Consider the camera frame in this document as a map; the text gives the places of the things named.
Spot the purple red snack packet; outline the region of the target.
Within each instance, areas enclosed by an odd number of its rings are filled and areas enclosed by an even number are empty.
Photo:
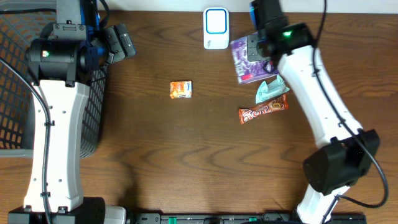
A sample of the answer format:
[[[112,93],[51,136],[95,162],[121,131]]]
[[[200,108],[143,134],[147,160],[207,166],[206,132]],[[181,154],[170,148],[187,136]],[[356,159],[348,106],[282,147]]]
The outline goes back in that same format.
[[[239,84],[252,83],[279,74],[270,58],[259,54],[257,41],[257,33],[253,33],[230,43]]]

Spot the teal snack packet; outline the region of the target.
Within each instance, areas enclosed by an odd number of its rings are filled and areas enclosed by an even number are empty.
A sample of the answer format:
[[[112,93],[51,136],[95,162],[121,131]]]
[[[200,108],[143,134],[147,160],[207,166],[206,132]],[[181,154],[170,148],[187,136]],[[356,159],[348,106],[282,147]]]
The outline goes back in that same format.
[[[290,91],[290,88],[286,85],[285,80],[280,75],[277,75],[274,81],[261,83],[256,93],[256,104],[283,95],[288,91]]]

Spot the orange chocolate bar wrapper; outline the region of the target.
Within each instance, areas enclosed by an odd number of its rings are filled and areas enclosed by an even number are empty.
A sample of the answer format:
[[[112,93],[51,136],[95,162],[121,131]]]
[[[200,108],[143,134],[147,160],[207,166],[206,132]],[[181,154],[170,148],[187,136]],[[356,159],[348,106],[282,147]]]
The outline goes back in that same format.
[[[238,109],[239,122],[240,124],[244,124],[260,115],[287,110],[288,108],[287,95],[283,94],[255,107]]]

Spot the small orange snack packet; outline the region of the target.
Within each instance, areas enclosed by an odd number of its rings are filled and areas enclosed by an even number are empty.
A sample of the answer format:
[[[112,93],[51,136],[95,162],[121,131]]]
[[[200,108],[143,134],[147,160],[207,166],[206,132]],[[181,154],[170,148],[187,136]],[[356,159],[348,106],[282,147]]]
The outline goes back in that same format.
[[[170,82],[170,97],[171,99],[191,98],[192,82],[191,81]]]

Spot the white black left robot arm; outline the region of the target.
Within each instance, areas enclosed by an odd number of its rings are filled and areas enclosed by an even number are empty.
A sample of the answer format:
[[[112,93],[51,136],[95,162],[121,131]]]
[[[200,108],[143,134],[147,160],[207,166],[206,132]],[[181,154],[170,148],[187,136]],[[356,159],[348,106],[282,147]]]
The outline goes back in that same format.
[[[83,119],[96,72],[136,54],[124,24],[108,25],[98,1],[57,1],[56,20],[33,40],[23,83],[34,96],[32,172],[9,223],[134,222],[128,209],[85,197],[80,179]]]

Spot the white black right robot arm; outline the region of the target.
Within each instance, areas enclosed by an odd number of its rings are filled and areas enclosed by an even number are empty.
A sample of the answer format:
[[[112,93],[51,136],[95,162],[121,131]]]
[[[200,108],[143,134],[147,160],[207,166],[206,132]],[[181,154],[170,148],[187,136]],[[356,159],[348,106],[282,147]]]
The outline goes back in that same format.
[[[295,210],[302,223],[327,223],[338,201],[365,176],[380,139],[349,112],[322,62],[318,41],[305,23],[290,24],[279,1],[250,3],[256,49],[271,59],[294,91],[317,146],[303,162],[308,187]]]

